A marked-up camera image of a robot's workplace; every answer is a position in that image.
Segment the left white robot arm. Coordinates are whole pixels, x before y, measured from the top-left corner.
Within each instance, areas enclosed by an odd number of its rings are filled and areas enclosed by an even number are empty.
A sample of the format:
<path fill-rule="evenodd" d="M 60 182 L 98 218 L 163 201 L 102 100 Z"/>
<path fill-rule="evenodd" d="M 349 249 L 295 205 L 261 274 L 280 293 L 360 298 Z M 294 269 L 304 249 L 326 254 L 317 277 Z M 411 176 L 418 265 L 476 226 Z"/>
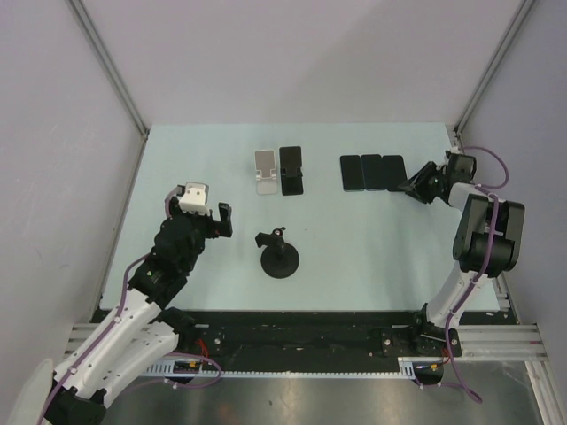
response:
<path fill-rule="evenodd" d="M 232 235 L 230 205 L 214 220 L 203 206 L 175 207 L 149 253 L 123 275 L 120 300 L 89 337 L 53 372 L 40 421 L 98 424 L 117 396 L 147 367 L 198 336 L 195 321 L 170 305 L 188 281 L 206 240 Z"/>

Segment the blue smartphone dark screen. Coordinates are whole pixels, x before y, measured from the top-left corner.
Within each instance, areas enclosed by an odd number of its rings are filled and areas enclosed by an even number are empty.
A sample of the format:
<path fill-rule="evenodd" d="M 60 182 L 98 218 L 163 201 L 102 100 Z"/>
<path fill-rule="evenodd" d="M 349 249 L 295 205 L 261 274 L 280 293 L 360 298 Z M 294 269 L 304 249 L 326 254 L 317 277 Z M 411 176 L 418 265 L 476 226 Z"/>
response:
<path fill-rule="evenodd" d="M 364 154 L 361 156 L 361 166 L 365 190 L 385 190 L 383 174 L 383 157 L 379 154 Z"/>

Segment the white folding phone stand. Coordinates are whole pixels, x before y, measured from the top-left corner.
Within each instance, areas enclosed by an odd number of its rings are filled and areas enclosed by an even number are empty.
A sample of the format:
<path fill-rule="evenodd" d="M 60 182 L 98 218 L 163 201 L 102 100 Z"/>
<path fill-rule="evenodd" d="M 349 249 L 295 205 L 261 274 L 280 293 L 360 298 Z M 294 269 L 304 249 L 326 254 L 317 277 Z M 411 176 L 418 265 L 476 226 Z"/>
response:
<path fill-rule="evenodd" d="M 254 164 L 257 193 L 275 195 L 278 191 L 276 153 L 273 150 L 255 151 Z"/>

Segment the teal smartphone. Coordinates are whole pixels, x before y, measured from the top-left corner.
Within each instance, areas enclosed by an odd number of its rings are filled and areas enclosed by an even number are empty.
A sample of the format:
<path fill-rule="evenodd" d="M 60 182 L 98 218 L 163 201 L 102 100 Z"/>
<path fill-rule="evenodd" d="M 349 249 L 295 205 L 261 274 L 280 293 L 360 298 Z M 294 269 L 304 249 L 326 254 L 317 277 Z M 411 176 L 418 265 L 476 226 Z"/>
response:
<path fill-rule="evenodd" d="M 361 157 L 358 155 L 343 155 L 339 161 L 343 190 L 346 192 L 364 190 Z"/>

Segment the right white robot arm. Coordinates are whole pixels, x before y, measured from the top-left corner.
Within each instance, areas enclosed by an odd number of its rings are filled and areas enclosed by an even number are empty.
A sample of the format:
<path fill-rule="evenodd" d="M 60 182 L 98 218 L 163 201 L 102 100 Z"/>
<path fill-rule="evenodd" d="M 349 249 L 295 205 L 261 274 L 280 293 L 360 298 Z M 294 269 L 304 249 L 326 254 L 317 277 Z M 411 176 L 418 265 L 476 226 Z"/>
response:
<path fill-rule="evenodd" d="M 503 200 L 494 188 L 475 183 L 477 160 L 471 155 L 446 152 L 442 165 L 430 161 L 399 185 L 413 199 L 430 204 L 440 199 L 461 213 L 454 237 L 454 268 L 446 282 L 422 310 L 408 333 L 410 348 L 429 355 L 447 340 L 465 307 L 484 286 L 514 268 L 521 247 L 525 207 Z"/>

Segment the black round-base phone stand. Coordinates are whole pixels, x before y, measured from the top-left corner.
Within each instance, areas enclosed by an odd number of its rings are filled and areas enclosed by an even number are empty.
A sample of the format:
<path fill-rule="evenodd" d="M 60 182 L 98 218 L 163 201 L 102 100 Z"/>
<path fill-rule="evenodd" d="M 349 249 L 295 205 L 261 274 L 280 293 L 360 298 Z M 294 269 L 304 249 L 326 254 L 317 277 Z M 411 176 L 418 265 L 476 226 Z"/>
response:
<path fill-rule="evenodd" d="M 275 279 L 285 279 L 293 275 L 299 268 L 297 249 L 284 240 L 286 227 L 275 228 L 271 233 L 258 233 L 255 243 L 263 248 L 260 255 L 262 270 Z"/>

